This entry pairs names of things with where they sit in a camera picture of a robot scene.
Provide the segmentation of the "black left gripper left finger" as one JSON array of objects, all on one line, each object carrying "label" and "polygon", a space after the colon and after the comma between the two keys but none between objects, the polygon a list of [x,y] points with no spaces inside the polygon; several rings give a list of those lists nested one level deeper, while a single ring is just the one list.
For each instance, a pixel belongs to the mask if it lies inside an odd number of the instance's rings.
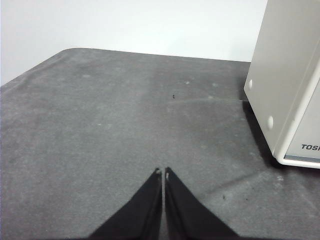
[{"label": "black left gripper left finger", "polygon": [[157,240],[162,218],[162,172],[156,168],[132,198],[90,240]]}]

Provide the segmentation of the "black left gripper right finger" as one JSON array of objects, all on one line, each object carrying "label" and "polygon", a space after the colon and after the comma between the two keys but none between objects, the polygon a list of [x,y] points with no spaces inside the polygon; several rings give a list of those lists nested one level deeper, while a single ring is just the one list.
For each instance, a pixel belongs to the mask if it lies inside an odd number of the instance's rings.
[{"label": "black left gripper right finger", "polygon": [[170,168],[165,169],[165,213],[171,240],[238,240],[229,226],[192,194]]}]

